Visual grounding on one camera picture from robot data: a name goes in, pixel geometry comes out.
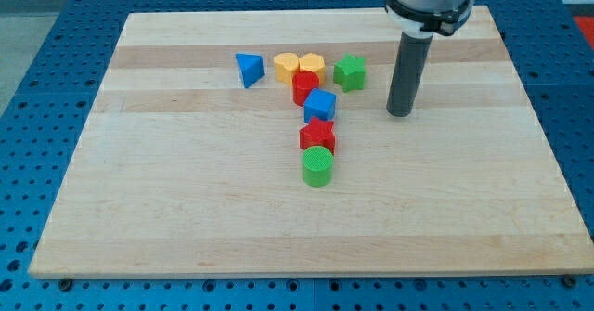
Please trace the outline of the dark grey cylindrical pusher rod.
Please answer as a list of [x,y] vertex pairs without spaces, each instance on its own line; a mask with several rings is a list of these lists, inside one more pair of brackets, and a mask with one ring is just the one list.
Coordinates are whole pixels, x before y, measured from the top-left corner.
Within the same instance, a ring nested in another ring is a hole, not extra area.
[[414,106],[433,36],[417,38],[403,32],[396,55],[386,109],[395,117],[407,117]]

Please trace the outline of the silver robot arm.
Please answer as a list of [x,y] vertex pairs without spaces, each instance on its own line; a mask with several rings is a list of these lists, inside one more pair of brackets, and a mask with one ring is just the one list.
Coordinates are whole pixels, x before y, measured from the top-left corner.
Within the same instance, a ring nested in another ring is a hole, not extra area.
[[475,0],[385,0],[385,11],[401,29],[386,109],[407,117],[414,106],[436,34],[449,37],[470,18]]

